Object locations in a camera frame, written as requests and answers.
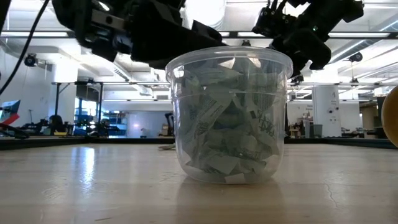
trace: red object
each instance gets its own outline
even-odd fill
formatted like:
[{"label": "red object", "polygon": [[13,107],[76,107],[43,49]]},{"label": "red object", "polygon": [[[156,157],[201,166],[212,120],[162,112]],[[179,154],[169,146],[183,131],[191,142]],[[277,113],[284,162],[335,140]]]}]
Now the red object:
[{"label": "red object", "polygon": [[10,125],[12,124],[14,121],[18,120],[19,115],[18,114],[14,114],[11,115],[11,117],[9,117],[7,120],[3,121],[3,124],[5,125]]}]

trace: clear plastic container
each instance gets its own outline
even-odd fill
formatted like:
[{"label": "clear plastic container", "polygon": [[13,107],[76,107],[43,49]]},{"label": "clear plastic container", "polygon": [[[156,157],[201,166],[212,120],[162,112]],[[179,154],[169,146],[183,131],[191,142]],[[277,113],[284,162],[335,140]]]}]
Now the clear plastic container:
[{"label": "clear plastic container", "polygon": [[171,61],[177,156],[192,178],[248,184],[269,179],[284,151],[291,59],[257,47],[215,47]]}]

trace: table surface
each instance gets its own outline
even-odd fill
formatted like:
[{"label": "table surface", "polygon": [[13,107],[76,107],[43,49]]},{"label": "table surface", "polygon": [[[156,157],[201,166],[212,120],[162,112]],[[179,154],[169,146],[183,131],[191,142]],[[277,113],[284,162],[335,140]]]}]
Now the table surface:
[{"label": "table surface", "polygon": [[398,151],[285,145],[273,178],[215,185],[175,151],[87,144],[0,152],[0,223],[398,223]]}]

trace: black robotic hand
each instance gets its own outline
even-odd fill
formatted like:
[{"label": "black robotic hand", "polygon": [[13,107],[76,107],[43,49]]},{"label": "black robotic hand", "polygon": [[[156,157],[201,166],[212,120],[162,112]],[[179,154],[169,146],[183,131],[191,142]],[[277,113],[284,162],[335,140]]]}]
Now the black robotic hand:
[{"label": "black robotic hand", "polygon": [[[219,32],[194,21],[182,27],[180,9],[185,0],[52,0],[61,24],[75,32],[79,43],[93,54],[113,61],[118,52],[131,60],[164,69],[175,57],[208,47],[224,46]],[[310,3],[297,18],[282,10]],[[311,60],[311,69],[321,69],[331,57],[324,44],[328,33],[344,20],[363,15],[357,0],[277,0],[262,9],[253,32],[273,38],[270,48],[288,55],[294,74]]]}]

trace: laboratory room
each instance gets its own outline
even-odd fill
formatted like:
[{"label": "laboratory room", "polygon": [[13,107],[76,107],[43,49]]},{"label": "laboratory room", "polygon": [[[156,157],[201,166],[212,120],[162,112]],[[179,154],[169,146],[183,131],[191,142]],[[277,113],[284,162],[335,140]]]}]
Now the laboratory room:
[{"label": "laboratory room", "polygon": [[1,0],[0,223],[398,223],[398,0]]}]

